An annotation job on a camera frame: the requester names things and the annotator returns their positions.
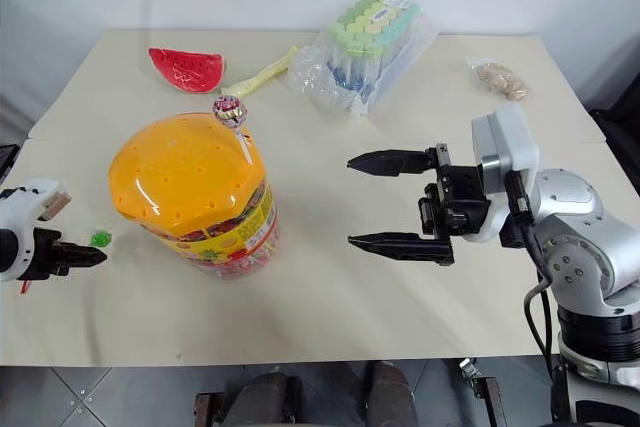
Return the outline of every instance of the white table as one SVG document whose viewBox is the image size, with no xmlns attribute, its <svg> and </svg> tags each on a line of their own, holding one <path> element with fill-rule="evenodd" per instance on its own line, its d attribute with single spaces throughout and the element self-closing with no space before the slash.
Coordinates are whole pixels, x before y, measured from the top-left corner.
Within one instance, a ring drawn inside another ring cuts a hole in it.
<svg viewBox="0 0 640 427">
<path fill-rule="evenodd" d="M 154 45 L 222 51 L 230 81 L 277 58 L 290 43 L 312 38 L 246 32 L 150 36 Z M 456 263 L 444 268 L 392 262 L 346 242 L 349 234 L 418 231 L 417 199 L 433 180 L 433 174 L 366 176 L 345 168 L 350 157 L 449 141 L 455 163 L 473 162 L 471 117 L 500 101 L 469 87 L 465 54 L 497 58 L 521 73 L 534 91 L 524 109 L 543 164 L 582 174 L 612 213 L 640 227 L 633 188 L 538 39 L 442 36 L 369 119 L 318 109 L 280 80 L 246 99 L 248 126 L 274 185 L 282 246 L 256 275 L 217 281 L 120 217 L 110 203 L 106 172 L 121 144 L 153 120 L 204 111 L 212 101 L 166 86 L 147 65 L 143 38 L 135 31 L 102 37 L 33 128 L 5 182 L 61 180 L 73 200 L 47 227 L 81 243 L 96 228 L 106 228 L 114 240 L 106 263 L 34 283 L 26 296 L 18 295 L 15 283 L 2 285 L 0 364 L 200 365 L 537 353 L 521 308 L 535 281 L 523 251 L 502 249 L 497 240 L 479 245 L 456 239 Z M 396 122 L 394 109 L 413 120 Z"/>
</svg>

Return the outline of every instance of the plastic bag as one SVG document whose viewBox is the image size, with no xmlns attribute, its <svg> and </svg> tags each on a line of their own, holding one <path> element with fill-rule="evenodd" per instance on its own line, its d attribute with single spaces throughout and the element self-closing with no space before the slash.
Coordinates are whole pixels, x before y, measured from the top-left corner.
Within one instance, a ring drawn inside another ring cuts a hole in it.
<svg viewBox="0 0 640 427">
<path fill-rule="evenodd" d="M 491 59 L 467 58 L 478 82 L 486 85 L 492 92 L 504 95 L 508 100 L 522 100 L 529 95 L 524 81 L 504 65 Z"/>
<path fill-rule="evenodd" d="M 294 56 L 288 85 L 367 114 L 438 32 L 412 0 L 359 0 Z"/>
</svg>

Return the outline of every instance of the gray floor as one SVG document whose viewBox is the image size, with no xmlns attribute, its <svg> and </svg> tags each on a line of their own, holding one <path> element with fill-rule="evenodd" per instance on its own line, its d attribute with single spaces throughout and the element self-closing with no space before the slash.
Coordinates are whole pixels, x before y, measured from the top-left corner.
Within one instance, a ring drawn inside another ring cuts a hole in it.
<svg viewBox="0 0 640 427">
<path fill-rule="evenodd" d="M 484 402 L 442 360 L 394 361 L 411 383 L 420 424 L 488 426 Z M 198 392 L 235 389 L 273 370 L 303 380 L 308 421 L 362 425 L 358 416 L 366 362 L 169 368 L 0 368 L 0 426 L 192 426 Z M 540 357 L 480 359 L 498 377 L 510 427 L 550 421 Z"/>
</svg>

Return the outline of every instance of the tabletop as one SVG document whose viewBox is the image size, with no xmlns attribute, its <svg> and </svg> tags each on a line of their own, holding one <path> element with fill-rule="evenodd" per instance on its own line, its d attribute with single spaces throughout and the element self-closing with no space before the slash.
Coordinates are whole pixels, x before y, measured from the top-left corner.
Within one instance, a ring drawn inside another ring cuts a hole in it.
<svg viewBox="0 0 640 427">
<path fill-rule="evenodd" d="M 375 178 L 345 168 L 347 159 L 369 150 L 440 141 L 449 142 L 454 163 L 473 162 L 470 120 L 501 102 L 469 88 L 463 54 L 492 56 L 532 84 L 534 95 L 523 110 L 543 167 L 583 175 L 607 209 L 640 227 L 635 191 L 537 38 L 442 36 L 389 92 L 402 102 L 383 100 L 371 118 L 320 109 L 281 80 L 247 97 L 247 125 L 264 158 L 282 229 L 279 252 L 255 275 L 229 282 L 211 278 L 115 212 L 106 175 L 122 143 L 153 120 L 204 111 L 212 101 L 163 84 L 147 65 L 149 38 L 168 48 L 220 50 L 233 82 L 289 44 L 312 37 L 105 34 L 34 127 L 4 185 L 32 177 L 60 180 L 72 201 L 46 227 L 78 243 L 107 229 L 113 233 L 105 250 L 109 258 L 69 277 L 34 283 L 27 295 L 19 295 L 15 283 L 3 284 L 0 364 L 205 365 L 537 353 L 521 308 L 536 280 L 523 251 L 502 249 L 498 240 L 455 239 L 455 264 L 439 267 L 355 249 L 348 235 L 418 231 L 417 199 L 433 174 Z M 131 52 L 136 45 L 141 53 Z M 528 61 L 518 64 L 514 51 L 529 52 Z M 429 60 L 432 52 L 441 67 Z M 418 82 L 423 77 L 429 80 Z M 542 102 L 549 88 L 559 99 L 553 109 Z M 458 98 L 460 106 L 452 103 Z M 394 108 L 415 113 L 416 121 L 401 130 L 389 116 Z M 550 115 L 554 122 L 545 120 Z"/>
</svg>

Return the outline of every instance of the red watermelon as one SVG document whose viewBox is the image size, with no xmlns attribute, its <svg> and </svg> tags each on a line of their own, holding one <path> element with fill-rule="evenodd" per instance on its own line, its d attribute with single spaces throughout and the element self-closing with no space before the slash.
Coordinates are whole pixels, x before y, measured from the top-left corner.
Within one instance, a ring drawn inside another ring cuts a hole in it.
<svg viewBox="0 0 640 427">
<path fill-rule="evenodd" d="M 151 48 L 149 55 L 167 82 L 185 92 L 211 92 L 224 76 L 224 58 L 220 54 Z"/>
</svg>

